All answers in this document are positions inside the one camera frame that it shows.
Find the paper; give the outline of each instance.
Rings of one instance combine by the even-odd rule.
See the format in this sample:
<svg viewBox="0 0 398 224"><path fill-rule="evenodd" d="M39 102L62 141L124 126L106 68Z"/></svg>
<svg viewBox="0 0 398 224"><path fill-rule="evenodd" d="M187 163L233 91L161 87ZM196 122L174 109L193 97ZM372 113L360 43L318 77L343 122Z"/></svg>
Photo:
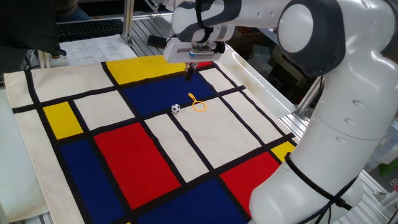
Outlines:
<svg viewBox="0 0 398 224"><path fill-rule="evenodd" d="M137 57L119 34L60 43L60 46L67 52L69 65L87 65Z"/></svg>

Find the yellow square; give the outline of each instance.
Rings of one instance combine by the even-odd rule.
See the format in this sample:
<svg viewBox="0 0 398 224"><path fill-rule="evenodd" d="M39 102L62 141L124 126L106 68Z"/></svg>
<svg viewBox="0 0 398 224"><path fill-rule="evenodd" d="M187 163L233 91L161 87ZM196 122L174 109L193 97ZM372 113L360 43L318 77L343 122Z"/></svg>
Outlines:
<svg viewBox="0 0 398 224"><path fill-rule="evenodd" d="M68 102L46 106L43 109L57 139L83 133Z"/></svg>
<svg viewBox="0 0 398 224"><path fill-rule="evenodd" d="M106 66L119 85L182 72L185 69L184 63L167 63L162 55L106 62Z"/></svg>
<svg viewBox="0 0 398 224"><path fill-rule="evenodd" d="M285 161L285 156L288 152L292 152L294 150L294 146L289 143L285 142L273 149L271 151L277 156L282 162Z"/></svg>

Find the keyboard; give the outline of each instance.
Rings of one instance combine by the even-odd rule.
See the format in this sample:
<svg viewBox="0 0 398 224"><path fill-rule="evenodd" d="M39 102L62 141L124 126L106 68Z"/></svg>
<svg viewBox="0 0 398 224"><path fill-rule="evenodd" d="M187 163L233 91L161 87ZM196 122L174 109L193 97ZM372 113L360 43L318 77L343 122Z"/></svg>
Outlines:
<svg viewBox="0 0 398 224"><path fill-rule="evenodd" d="M60 42L68 42L122 34L123 22L120 19L71 22L57 24L57 29Z"/></svg>

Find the white panel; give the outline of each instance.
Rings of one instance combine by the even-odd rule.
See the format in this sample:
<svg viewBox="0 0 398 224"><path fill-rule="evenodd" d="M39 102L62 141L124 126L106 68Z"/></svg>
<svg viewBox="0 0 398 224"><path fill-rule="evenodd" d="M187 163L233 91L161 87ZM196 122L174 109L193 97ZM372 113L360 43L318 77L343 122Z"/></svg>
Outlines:
<svg viewBox="0 0 398 224"><path fill-rule="evenodd" d="M32 76L41 102L112 86L99 63L32 70Z"/></svg>
<svg viewBox="0 0 398 224"><path fill-rule="evenodd" d="M204 112L189 106L175 117L214 168L261 146L219 98L205 103Z"/></svg>
<svg viewBox="0 0 398 224"><path fill-rule="evenodd" d="M182 132L178 130L166 114L148 119L145 122L186 182L208 172Z"/></svg>
<svg viewBox="0 0 398 224"><path fill-rule="evenodd" d="M264 143L272 142L282 137L276 128L258 110L237 92L223 96L237 114L248 124Z"/></svg>
<svg viewBox="0 0 398 224"><path fill-rule="evenodd" d="M57 224L84 223L36 110L15 117L52 220Z"/></svg>
<svg viewBox="0 0 398 224"><path fill-rule="evenodd" d="M201 71L200 74L203 75L203 77L217 92L234 88L234 86L216 68Z"/></svg>
<svg viewBox="0 0 398 224"><path fill-rule="evenodd" d="M27 89L25 72L4 74L4 80L12 108L33 104Z"/></svg>
<svg viewBox="0 0 398 224"><path fill-rule="evenodd" d="M90 130L134 117L118 91L86 96L75 103Z"/></svg>

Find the black line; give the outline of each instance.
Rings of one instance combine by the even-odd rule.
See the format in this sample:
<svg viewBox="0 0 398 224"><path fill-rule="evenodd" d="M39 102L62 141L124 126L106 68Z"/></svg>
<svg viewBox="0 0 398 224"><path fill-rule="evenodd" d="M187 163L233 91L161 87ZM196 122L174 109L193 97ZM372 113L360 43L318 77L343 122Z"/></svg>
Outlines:
<svg viewBox="0 0 398 224"><path fill-rule="evenodd" d="M234 114L236 119L238 119L238 121L240 121L241 124L243 124L243 126L250 132L250 134L252 134L257 139L260 145L265 146L266 144L262 141L260 136L255 131L253 131L253 129L240 117L240 115L238 115L238 113L232 108L232 106L224 98L220 97L220 100L230 110L230 112Z"/></svg>
<svg viewBox="0 0 398 224"><path fill-rule="evenodd" d="M221 74L223 74L223 76L232 84L232 86L234 86L235 88L238 87L238 85L234 81L232 81L232 79L227 76L227 74L225 74L225 72L223 72L216 63L214 63L214 66Z"/></svg>
<svg viewBox="0 0 398 224"><path fill-rule="evenodd" d="M223 72L222 71L222 69L220 69L219 68L219 66L218 65L216 65L215 64L215 68L221 73L221 74L223 74L223 76L236 88L236 87L238 87L237 86L237 84L234 82L234 81L232 81L232 79L229 77L229 76L227 76L227 74L225 74L225 72ZM250 99L250 97L248 97L247 96L247 94L245 94L245 92L243 92L243 91L239 91L255 108L256 108L256 110L258 110L258 112L260 112L260 114L262 114L265 118L267 118L267 120L276 128L276 130L278 130L278 132L281 134L281 135L283 135L283 136L285 136L286 134L278 127L278 125L276 125L275 124L275 122L265 113L265 112L263 112L263 110L260 108L260 107L258 107L258 105L252 100L252 99Z"/></svg>
<svg viewBox="0 0 398 224"><path fill-rule="evenodd" d="M106 62L101 62L101 66L102 66L102 69L104 70L105 74L111 80L111 83L113 84L113 86L115 86L115 87L119 86L118 82L113 77L112 73L109 71L108 66L106 65Z"/></svg>
<svg viewBox="0 0 398 224"><path fill-rule="evenodd" d="M260 155L260 154L263 154L265 152L268 152L275 159L276 162L281 164L281 161L272 153L271 147L281 145L281 144L285 143L287 140L289 140L288 136L281 137L275 141L270 142L266 147L259 147L255 150L237 158L237 159L234 159L233 161L230 161L220 167L217 167L216 169L210 169L209 172L189 181L183 187L174 189L160 197L153 199L152 201L150 201L146 204L141 205L140 207L135 208L134 213L137 215L137 217L140 217L141 215L143 215L147 212L150 212L153 209L187 193L188 191L194 189L195 187L198 187L199 185L203 184L204 182L206 182L210 179L219 178L219 175L221 175L222 173L224 173L224 172L226 172L226 171L228 171L228 170ZM239 210L239 211L242 213L243 217L246 218L248 216L248 214L246 213L245 210Z"/></svg>
<svg viewBox="0 0 398 224"><path fill-rule="evenodd" d="M115 129L122 128L122 127L125 127L125 126L129 126L130 124L134 124L134 123L137 123L137 122L139 122L138 118L130 118L130 119L127 119L127 120L124 120L124 121L120 121L120 122L114 123L114 124L109 124L109 125L106 125L106 126L102 126L102 127L93 129L90 132L91 132L92 136L96 136L96 135L99 135L101 133L105 133L105 132L108 132L108 131L113 131Z"/></svg>
<svg viewBox="0 0 398 224"><path fill-rule="evenodd" d="M154 135L154 133L149 129L148 125L145 123L145 121L141 121L141 126L144 128L145 132L147 135L152 139L154 142L157 150L160 152L160 155L162 155L163 159L166 161L167 165L169 165L170 170L173 172L174 176L177 178L178 182L180 183L181 186L186 184L184 178L180 174L180 171L178 171L177 167L167 154L167 152L164 150L162 145L159 142L159 139Z"/></svg>
<svg viewBox="0 0 398 224"><path fill-rule="evenodd" d="M75 181L73 180L73 176L72 176L71 172L69 171L66 161L63 158L62 152L58 147L57 138L55 137L55 134L52 131L51 125L44 113L44 109L43 109L43 107L40 106L39 97L37 96L36 91L34 89L33 77L32 77L32 73L30 72L30 70L25 71L25 76L26 76L29 95L32 98L33 104L36 106L37 113L39 114L39 118L43 124L45 132L47 133L47 137L49 138L50 143L53 147L55 156L57 157L57 160L58 160L58 163L60 164L61 170L63 171L65 179L67 180L69 189L73 195L73 198L75 199L77 207L78 207L80 214L83 218L83 221L85 223L93 223L91 216L88 213L88 210L84 203L84 200L81 197L81 194L75 184Z"/></svg>
<svg viewBox="0 0 398 224"><path fill-rule="evenodd" d="M224 100L224 98L221 95L219 95L214 86L211 83L209 83L206 80L206 78L203 77L202 74L199 73L198 76L211 88L211 90L218 96L218 98L224 103L224 105L230 110L230 112L234 114L236 119L238 119L238 121L241 124L243 124L243 126L250 132L250 134L252 134L257 139L260 145L265 146L266 144L262 141L262 139L258 136L258 134L255 131L253 131L253 129L240 117L240 115L238 115L238 113L232 108L232 106L229 103L227 103L227 101Z"/></svg>
<svg viewBox="0 0 398 224"><path fill-rule="evenodd" d="M167 115L169 116L169 118L173 121L174 125L178 128L178 130L180 130L182 132L182 134L184 135L185 139L188 141L189 145L191 145L192 149L196 152L196 154L199 156L200 160L202 161L202 163L204 163L204 165L206 166L206 168L209 171L214 170L213 166L210 164L209 160L206 158L206 156L202 153L202 151L199 149L199 147L195 144L195 142L193 142L193 139L191 137L191 135L189 135L188 131L185 130L182 125L180 124L180 122L175 118L175 116L169 112L167 113Z"/></svg>
<svg viewBox="0 0 398 224"><path fill-rule="evenodd" d="M18 114L18 113L23 113L23 112L35 110L35 109L36 109L35 105L26 105L26 106L13 108L12 112L14 112L14 114Z"/></svg>
<svg viewBox="0 0 398 224"><path fill-rule="evenodd" d="M111 168L109 167L108 163L106 162L106 158L104 157L101 150L99 149L97 143L94 140L94 137L91 135L90 130L88 129L88 126L87 126L83 116L81 115L79 109L77 108L75 102L74 101L68 101L68 102L69 102L69 106L72 109L73 113L75 114L76 119L78 120L95 156L97 157L99 163L101 164L102 170L104 171L106 178L108 179L109 183L111 184L112 189L124 210L124 213L126 215L128 215L131 211L130 205L129 205L127 199L125 198L125 196L118 184L118 181L116 180L115 176L113 175Z"/></svg>
<svg viewBox="0 0 398 224"><path fill-rule="evenodd" d="M273 125L273 127L278 130L278 132L285 136L286 134L279 128L279 126L265 113L263 112L263 110L252 100L250 99L250 97L247 96L247 94L245 94L245 92L243 91L239 91L247 100L248 102L250 102L258 112L260 112L260 114L262 114L265 118L267 118L267 120Z"/></svg>
<svg viewBox="0 0 398 224"><path fill-rule="evenodd" d="M63 139L58 139L58 145L59 146L64 146L66 144L70 144L73 142L77 142L80 140L86 139L86 135L84 133L76 134L74 136L69 136Z"/></svg>
<svg viewBox="0 0 398 224"><path fill-rule="evenodd" d="M297 143L293 140L293 138L289 140L289 143L291 143L294 147L296 147L296 146L297 146Z"/></svg>
<svg viewBox="0 0 398 224"><path fill-rule="evenodd" d="M225 90L225 91L219 92L219 94L221 96L224 96L224 95L228 95L230 93L236 93L236 92L238 92L239 90L242 90L242 89L244 89L244 86L239 86L238 89L233 88L233 89L230 89L230 90ZM200 98L198 100L206 101L206 100L214 99L216 97L217 97L216 95L210 95L210 96L206 96L206 97ZM186 107L189 107L189 106L192 106L191 102L184 103L184 104L180 105L181 108L186 108ZM148 114L148 115L139 116L139 118L138 117L134 117L134 118L131 118L131 119L127 119L125 121L120 121L118 123L102 126L102 127L93 129L90 132L91 132L92 136L96 136L96 135L99 135L101 133L105 133L105 132L108 132L108 131L113 131L115 129L128 126L130 124L134 124L134 123L137 123L137 122L140 122L140 121L145 121L147 119L151 119L151 118L154 118L154 117L162 115L162 114L167 114L168 112L170 112L169 108L164 109L164 110L160 110L160 111ZM66 144L73 143L75 141L82 140L84 138L85 138L85 135L83 133L81 133L81 134L76 134L74 136L70 136L70 137L66 137L66 138L63 138L63 139L59 139L58 143L59 143L59 145L63 146L63 145L66 145Z"/></svg>
<svg viewBox="0 0 398 224"><path fill-rule="evenodd" d="M237 200L235 195L232 193L232 191L228 188L228 186L225 184L223 179L220 176L216 177L216 180L218 184L221 186L221 188L224 190L225 194L229 197L229 199L234 203L235 207L239 210L239 212L242 214L243 218L247 221L250 222L251 217L250 215L246 212L246 210L243 208L241 203Z"/></svg>
<svg viewBox="0 0 398 224"><path fill-rule="evenodd" d="M168 75L161 75L158 77L153 77L153 78L145 78L143 80L139 80L139 81L134 81L134 82L130 82L130 83L125 83L125 84L119 84L116 79L113 77L112 73L109 71L108 66L106 65L106 62L101 62L102 68L105 72L105 74L107 74L107 76L109 77L109 79L111 80L112 84L114 86L118 86L118 88L129 88L129 87L133 87L133 86L138 86L138 85L142 85L145 83L149 83L149 82L157 82L157 81L161 81L161 80L166 80L169 78L174 78L174 77L184 77L186 72L181 71L181 72L175 72L175 73L171 73Z"/></svg>
<svg viewBox="0 0 398 224"><path fill-rule="evenodd" d="M134 114L136 117L137 121L140 122L142 128L144 131L147 133L147 135L152 139L152 142L155 144L158 152L160 155L163 157L164 161L167 163L167 165L170 167L170 170L173 172L173 175L177 178L178 182L180 183L181 186L183 186L185 183L185 180L183 179L182 175L178 171L177 167L169 157L169 155L165 152L163 149L162 145L160 144L159 140L157 137L154 135L154 133L149 129L148 125L145 123L144 119L140 116L140 114L137 112L135 107L132 105L132 103L129 101L128 97L124 94L123 89L121 88L120 85L117 84L116 80L113 78L112 74L109 72L107 66L105 63L102 63L103 68L105 70L105 73L108 75L109 79L111 79L111 82L116 84L118 87L118 92L121 95L122 99L124 102L127 104L131 112Z"/></svg>
<svg viewBox="0 0 398 224"><path fill-rule="evenodd" d="M75 95L70 95L70 96L64 96L64 97L60 97L54 100L48 100L46 102L37 102L34 103L34 105L27 105L27 106L21 106L18 108L13 108L13 112L14 114L16 113L22 113L22 112L26 112L26 111L30 111L30 110L34 110L37 106L41 106L41 107L46 107L46 106L51 106L51 105L56 105L59 103L63 103L66 101L71 101L71 100L77 100L86 96L91 96L91 95L98 95L98 94L102 94L102 93L108 93L111 91L115 91L116 87L115 86L110 86L110 87L106 87L106 88L102 88L99 90L90 90L90 91L86 91L84 93L79 93L79 94L75 94Z"/></svg>

